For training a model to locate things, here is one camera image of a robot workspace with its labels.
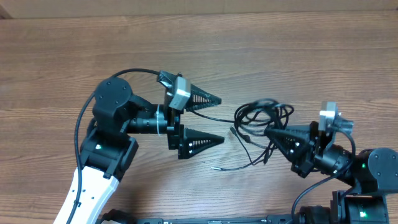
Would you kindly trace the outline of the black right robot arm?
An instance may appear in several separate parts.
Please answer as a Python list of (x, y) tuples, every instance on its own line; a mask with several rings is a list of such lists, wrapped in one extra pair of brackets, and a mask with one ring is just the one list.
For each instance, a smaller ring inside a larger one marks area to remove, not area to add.
[[(265, 129), (293, 172), (302, 178), (314, 171), (326, 176), (295, 199), (289, 223), (389, 223), (386, 195), (397, 193), (397, 152), (385, 147), (357, 152), (352, 127), (351, 121), (346, 126), (313, 121), (308, 126)], [(332, 179), (350, 188), (334, 191), (329, 207), (295, 210), (306, 194)]]

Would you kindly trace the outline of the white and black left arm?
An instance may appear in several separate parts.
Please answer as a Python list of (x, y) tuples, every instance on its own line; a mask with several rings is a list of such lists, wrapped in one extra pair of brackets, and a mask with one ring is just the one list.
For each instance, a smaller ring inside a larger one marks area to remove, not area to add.
[(189, 159), (223, 143), (221, 136), (185, 128), (180, 122), (183, 112), (219, 105), (221, 98), (180, 75), (162, 72), (157, 81), (165, 87), (164, 103), (160, 105), (135, 95), (122, 78), (108, 78), (97, 86), (93, 119), (56, 223), (97, 221), (138, 150), (133, 134), (167, 135), (168, 148), (176, 150), (179, 159)]

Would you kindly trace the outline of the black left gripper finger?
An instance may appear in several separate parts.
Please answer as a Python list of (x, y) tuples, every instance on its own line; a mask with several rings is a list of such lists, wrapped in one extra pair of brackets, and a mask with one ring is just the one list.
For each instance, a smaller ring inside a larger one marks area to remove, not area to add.
[(224, 137), (185, 128), (180, 136), (178, 158), (189, 159), (204, 150), (224, 143)]
[(212, 95), (195, 85), (191, 85), (191, 95), (187, 104), (185, 105), (185, 110), (192, 112), (203, 108), (220, 105), (221, 102), (221, 98)]

